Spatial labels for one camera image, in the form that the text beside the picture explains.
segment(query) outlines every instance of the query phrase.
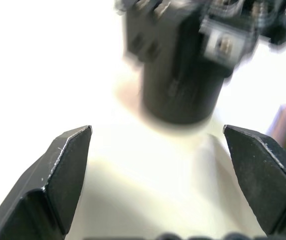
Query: black plastic part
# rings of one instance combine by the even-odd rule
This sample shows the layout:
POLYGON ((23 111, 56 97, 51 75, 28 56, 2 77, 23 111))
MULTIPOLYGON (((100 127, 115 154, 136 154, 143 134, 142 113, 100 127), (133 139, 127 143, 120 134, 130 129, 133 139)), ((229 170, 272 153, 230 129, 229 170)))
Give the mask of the black plastic part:
POLYGON ((242 192, 268 234, 286 235, 286 151, 271 137, 235 126, 224 134, 242 192))
POLYGON ((0 206, 0 240, 62 240, 87 165, 90 126, 67 131, 18 179, 0 206))
POLYGON ((144 62, 143 103, 164 121, 192 124, 211 115, 224 79, 232 74, 200 54, 203 8, 167 8, 153 17, 157 0, 126 14, 127 49, 144 62))

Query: black mechanical part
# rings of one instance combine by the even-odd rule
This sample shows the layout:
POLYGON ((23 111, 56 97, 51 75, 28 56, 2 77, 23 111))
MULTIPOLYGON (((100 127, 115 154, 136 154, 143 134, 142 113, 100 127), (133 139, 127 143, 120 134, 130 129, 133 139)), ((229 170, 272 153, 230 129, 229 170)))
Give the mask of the black mechanical part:
POLYGON ((142 100, 176 124, 208 118, 224 79, 259 36, 286 43, 286 0, 117 0, 127 51, 144 63, 142 100))
POLYGON ((235 126, 224 134, 238 184, 267 235, 286 235, 286 151, 271 137, 235 126))
POLYGON ((18 179, 0 206, 0 240, 62 240, 81 194, 90 126, 64 132, 18 179))

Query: blurry black object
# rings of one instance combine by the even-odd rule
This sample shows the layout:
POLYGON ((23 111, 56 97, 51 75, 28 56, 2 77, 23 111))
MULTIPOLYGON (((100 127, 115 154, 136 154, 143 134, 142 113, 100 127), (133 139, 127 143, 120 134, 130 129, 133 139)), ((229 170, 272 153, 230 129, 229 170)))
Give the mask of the blurry black object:
MULTIPOLYGON (((91 135, 90 126, 63 133, 23 173, 0 206, 0 240, 66 237, 81 194, 91 135)), ((255 240, 286 240, 286 151, 256 131, 227 125, 224 135, 241 190, 268 235, 255 240)), ((166 233, 157 240, 181 238, 166 233)), ((249 238, 232 233, 224 240, 249 238)))
POLYGON ((286 43, 286 0, 117 0, 127 52, 144 63, 142 100, 175 124, 208 118, 259 36, 286 43))
POLYGON ((67 131, 16 182, 0 206, 0 240, 62 240, 87 165, 90 126, 67 131))

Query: white table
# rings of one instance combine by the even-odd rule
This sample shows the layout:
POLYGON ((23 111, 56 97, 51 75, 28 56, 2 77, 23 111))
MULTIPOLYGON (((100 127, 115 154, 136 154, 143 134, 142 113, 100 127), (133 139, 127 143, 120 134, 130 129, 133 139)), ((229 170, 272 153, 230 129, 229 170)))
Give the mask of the white table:
POLYGON ((268 129, 286 104, 286 51, 260 45, 223 87, 211 121, 193 129, 140 111, 139 79, 139 66, 123 59, 112 0, 2 2, 0 204, 56 136, 90 124, 88 167, 67 239, 263 234, 222 128, 268 129))

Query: white surface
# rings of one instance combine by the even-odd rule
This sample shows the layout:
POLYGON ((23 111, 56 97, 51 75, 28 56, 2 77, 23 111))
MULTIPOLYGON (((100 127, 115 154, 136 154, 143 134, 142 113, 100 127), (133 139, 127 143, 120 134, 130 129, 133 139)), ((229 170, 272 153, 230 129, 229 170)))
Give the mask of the white surface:
POLYGON ((190 130, 139 110, 139 70, 122 55, 112 0, 0 2, 0 204, 56 136, 91 124, 68 238, 262 233, 207 134, 224 143, 224 124, 268 129, 286 103, 286 51, 260 45, 223 87, 210 123, 190 130))

